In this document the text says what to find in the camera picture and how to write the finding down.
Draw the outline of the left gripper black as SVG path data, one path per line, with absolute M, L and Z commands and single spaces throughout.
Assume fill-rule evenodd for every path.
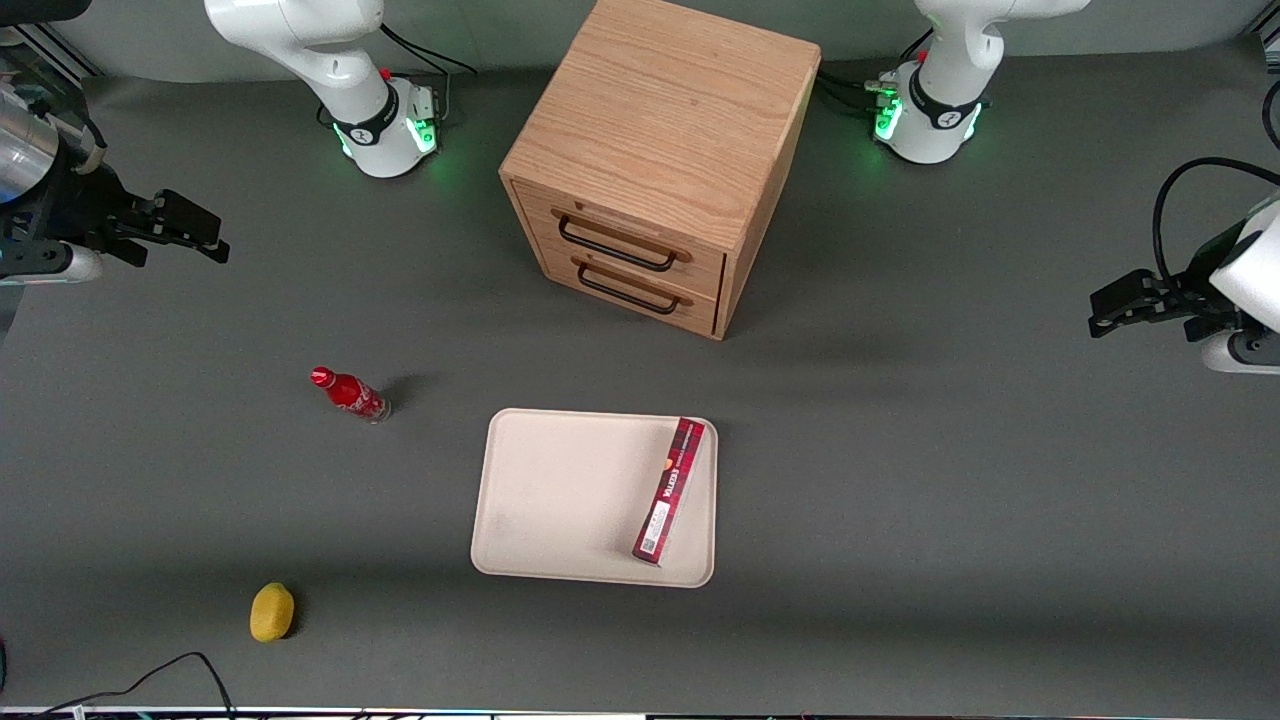
M 1210 277 L 1225 265 L 1244 225 L 1233 224 L 1202 243 L 1183 272 L 1172 274 L 1158 236 L 1158 273 L 1135 269 L 1091 295 L 1089 334 L 1100 340 L 1125 325 L 1149 319 L 1181 322 L 1187 341 L 1197 343 L 1224 331 L 1248 331 L 1253 322 L 1216 290 Z

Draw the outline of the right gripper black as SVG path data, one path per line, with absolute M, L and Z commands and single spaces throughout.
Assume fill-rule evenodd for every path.
M 3 205 L 4 283 L 84 283 L 105 258 L 145 265 L 142 243 L 177 245 L 225 264 L 219 217 L 172 190 L 154 201 L 127 191 L 108 167 L 81 176 L 56 167 L 35 190 Z

